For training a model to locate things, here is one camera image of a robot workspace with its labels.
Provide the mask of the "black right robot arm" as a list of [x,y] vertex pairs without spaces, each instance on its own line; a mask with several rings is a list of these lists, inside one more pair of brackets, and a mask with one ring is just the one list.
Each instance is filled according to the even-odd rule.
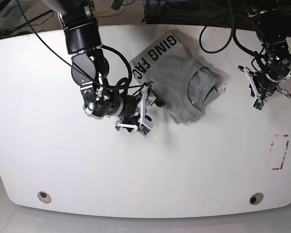
[[[261,51],[244,47],[236,36],[236,13],[231,1],[226,0],[226,17],[231,20],[229,42],[252,56],[252,67],[239,66],[249,81],[253,107],[263,110],[268,99],[279,92],[290,93],[279,85],[291,77],[291,54],[286,41],[284,17],[275,0],[244,0],[246,15],[261,42]],[[167,31],[140,52],[130,62],[131,71],[139,83],[154,83],[149,97],[142,97],[142,105],[155,104],[164,108],[176,124],[197,120],[206,106],[219,96],[220,76],[194,57],[173,30]]]

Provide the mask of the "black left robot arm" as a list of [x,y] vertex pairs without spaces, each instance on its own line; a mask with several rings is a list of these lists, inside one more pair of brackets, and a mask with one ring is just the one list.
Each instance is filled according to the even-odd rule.
[[192,56],[177,31],[166,31],[130,61],[128,76],[108,83],[109,63],[102,44],[94,4],[90,0],[48,0],[64,30],[71,75],[80,86],[88,116],[115,116],[133,126],[151,121],[149,105],[164,108],[173,121],[194,120],[219,95],[219,75]]

